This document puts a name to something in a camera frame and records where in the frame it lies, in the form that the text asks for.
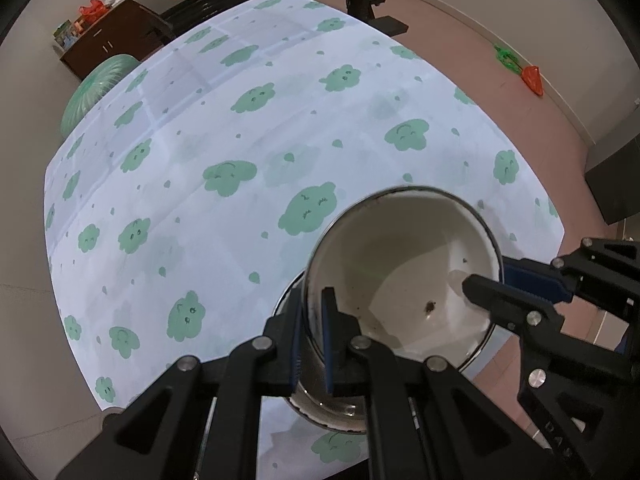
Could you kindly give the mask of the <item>orange toy on floor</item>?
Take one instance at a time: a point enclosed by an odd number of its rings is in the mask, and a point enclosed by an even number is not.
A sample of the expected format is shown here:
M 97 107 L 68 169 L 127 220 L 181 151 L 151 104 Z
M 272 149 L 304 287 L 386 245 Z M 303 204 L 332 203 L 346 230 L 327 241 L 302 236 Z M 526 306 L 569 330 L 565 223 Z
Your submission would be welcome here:
M 542 84 L 540 70 L 535 65 L 527 65 L 521 71 L 521 80 L 527 88 L 532 90 L 536 96 L 544 95 L 544 85 Z

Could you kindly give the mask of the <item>orange plastic bag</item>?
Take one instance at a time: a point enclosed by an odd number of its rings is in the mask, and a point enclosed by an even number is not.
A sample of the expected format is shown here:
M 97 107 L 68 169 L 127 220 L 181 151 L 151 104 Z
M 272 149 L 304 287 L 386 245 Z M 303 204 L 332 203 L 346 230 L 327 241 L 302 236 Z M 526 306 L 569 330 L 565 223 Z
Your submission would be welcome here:
M 94 23 L 108 11 L 102 0 L 90 0 L 88 6 L 80 6 L 78 12 L 80 17 L 89 24 Z

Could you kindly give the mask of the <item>cloud pattern tablecloth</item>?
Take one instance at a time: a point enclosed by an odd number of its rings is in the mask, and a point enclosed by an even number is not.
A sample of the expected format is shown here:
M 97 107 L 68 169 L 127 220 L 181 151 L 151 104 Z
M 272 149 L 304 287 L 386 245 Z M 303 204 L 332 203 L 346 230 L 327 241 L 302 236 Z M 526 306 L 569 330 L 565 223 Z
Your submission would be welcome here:
M 324 229 L 383 188 L 473 206 L 510 257 L 564 228 L 508 137 L 399 42 L 311 0 L 250 0 L 107 92 L 50 161 L 44 230 L 100 408 L 257 335 Z

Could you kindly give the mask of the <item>small white enamel bowl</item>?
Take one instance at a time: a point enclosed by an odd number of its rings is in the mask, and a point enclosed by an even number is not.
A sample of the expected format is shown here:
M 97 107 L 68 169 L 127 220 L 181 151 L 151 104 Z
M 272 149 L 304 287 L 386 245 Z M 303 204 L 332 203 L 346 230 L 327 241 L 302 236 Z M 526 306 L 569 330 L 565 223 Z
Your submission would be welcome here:
M 459 370 L 483 350 L 494 326 L 464 296 L 478 274 L 501 281 L 502 255 L 483 218 L 438 188 L 401 186 L 360 200 L 323 233 L 305 275 L 309 339 L 324 356 L 321 293 L 361 333 L 398 356 L 443 356 Z

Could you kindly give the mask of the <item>green toy on floor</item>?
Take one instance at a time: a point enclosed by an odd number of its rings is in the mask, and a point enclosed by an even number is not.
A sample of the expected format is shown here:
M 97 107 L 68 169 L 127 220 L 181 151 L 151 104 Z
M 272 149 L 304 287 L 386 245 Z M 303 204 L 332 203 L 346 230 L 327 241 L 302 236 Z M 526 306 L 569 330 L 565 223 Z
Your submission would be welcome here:
M 520 65 L 520 61 L 516 54 L 511 51 L 509 48 L 501 47 L 498 44 L 494 45 L 494 49 L 496 51 L 496 59 L 500 62 L 500 64 L 505 67 L 510 72 L 521 75 L 522 66 Z

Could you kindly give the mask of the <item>dark wooden sideboard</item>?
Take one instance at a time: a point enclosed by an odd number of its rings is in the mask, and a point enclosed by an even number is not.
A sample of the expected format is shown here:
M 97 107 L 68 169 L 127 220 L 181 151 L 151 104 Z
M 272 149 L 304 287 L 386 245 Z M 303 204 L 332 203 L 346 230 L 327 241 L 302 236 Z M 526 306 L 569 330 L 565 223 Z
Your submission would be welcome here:
M 102 62 L 128 54 L 142 62 L 175 39 L 171 24 L 139 0 L 122 0 L 58 56 L 79 80 Z

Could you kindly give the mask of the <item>green plastic stool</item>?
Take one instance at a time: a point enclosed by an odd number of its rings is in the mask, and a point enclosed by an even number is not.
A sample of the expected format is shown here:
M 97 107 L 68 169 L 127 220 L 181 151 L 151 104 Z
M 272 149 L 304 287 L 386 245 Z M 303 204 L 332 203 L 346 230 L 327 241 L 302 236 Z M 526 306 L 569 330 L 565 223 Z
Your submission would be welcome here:
M 130 54 L 111 56 L 81 81 L 67 102 L 61 119 L 60 135 L 65 140 L 90 110 L 119 84 L 140 62 Z

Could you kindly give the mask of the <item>large white enamel bowl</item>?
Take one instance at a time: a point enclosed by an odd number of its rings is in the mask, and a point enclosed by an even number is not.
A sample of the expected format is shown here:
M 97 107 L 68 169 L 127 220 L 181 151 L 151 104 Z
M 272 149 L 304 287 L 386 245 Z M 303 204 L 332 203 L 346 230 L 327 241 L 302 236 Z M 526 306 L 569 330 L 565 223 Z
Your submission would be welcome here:
M 340 434 L 365 434 L 363 397 L 334 398 L 326 388 L 321 314 L 311 313 L 309 319 L 303 308 L 303 315 L 298 383 L 286 402 L 300 417 L 318 427 Z

